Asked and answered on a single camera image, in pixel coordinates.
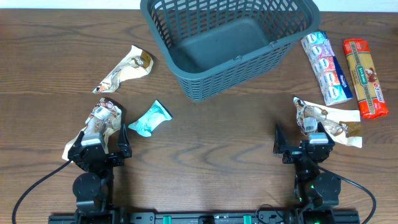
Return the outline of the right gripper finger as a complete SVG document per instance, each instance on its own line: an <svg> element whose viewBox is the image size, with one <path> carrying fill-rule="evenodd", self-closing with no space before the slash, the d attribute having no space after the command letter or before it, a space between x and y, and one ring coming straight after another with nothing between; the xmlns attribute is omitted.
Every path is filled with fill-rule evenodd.
<svg viewBox="0 0 398 224"><path fill-rule="evenodd" d="M273 153L274 154L283 154L286 148L286 141L285 137L282 133L282 130L279 124L275 125L275 139L274 139L274 146L273 146Z"/></svg>
<svg viewBox="0 0 398 224"><path fill-rule="evenodd" d="M327 133L325 127L322 125L321 122L318 122L318 124L317 124L317 132L318 132L318 133L321 133L321 134L325 137L325 139L328 140L327 144L329 144L329 145L335 145L334 140L333 140L333 139L330 137L330 135Z"/></svg>

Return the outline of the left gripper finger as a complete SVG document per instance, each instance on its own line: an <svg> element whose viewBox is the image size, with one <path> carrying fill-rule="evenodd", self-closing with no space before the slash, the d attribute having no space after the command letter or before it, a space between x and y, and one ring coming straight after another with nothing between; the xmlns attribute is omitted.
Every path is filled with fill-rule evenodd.
<svg viewBox="0 0 398 224"><path fill-rule="evenodd" d="M118 147L120 152L130 152L131 147L128 141L126 125L124 123L121 124L121 128L119 130L119 137L118 137Z"/></svg>
<svg viewBox="0 0 398 224"><path fill-rule="evenodd" d="M76 140L73 143L72 147L77 147L77 148L81 147L81 141L82 141L84 135L85 135L84 131L80 131L79 135L76 137Z"/></svg>

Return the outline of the multicolour tissue pack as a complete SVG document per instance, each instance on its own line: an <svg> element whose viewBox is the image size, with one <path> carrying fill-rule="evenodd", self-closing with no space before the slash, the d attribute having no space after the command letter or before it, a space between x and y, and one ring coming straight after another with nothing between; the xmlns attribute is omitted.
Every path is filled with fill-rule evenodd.
<svg viewBox="0 0 398 224"><path fill-rule="evenodd" d="M300 42L317 78L325 104L331 106L352 99L353 94L326 32L312 32Z"/></svg>

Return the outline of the grey plastic basket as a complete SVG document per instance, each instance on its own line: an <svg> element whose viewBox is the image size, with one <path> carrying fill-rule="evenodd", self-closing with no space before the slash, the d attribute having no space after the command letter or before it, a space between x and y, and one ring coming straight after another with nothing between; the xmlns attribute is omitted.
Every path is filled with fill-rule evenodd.
<svg viewBox="0 0 398 224"><path fill-rule="evenodd" d="M312 0L142 0L140 9L193 101L272 70L321 22Z"/></svg>

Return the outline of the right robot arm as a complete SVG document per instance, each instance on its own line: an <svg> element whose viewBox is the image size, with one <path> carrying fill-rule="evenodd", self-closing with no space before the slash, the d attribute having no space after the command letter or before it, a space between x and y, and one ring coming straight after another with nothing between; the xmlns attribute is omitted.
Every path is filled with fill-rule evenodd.
<svg viewBox="0 0 398 224"><path fill-rule="evenodd" d="M321 172L318 167L334 146L334 140L321 123L299 146L288 145L281 127L275 126L273 153L281 154L284 164L294 165L294 195L301 203L284 215L286 223L315 223L317 218L326 218L332 207L338 205L341 180L335 174Z"/></svg>

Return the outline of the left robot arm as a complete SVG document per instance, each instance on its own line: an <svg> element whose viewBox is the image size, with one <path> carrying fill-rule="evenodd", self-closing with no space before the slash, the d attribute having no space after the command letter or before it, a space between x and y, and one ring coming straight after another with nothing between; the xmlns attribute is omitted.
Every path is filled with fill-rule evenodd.
<svg viewBox="0 0 398 224"><path fill-rule="evenodd" d="M76 223L126 223L123 208L113 205L113 168L124 165L132 156L126 126L121 125L118 137L118 152L105 152L102 134L86 134L80 131L68 151L68 159L84 173L73 183L76 197Z"/></svg>

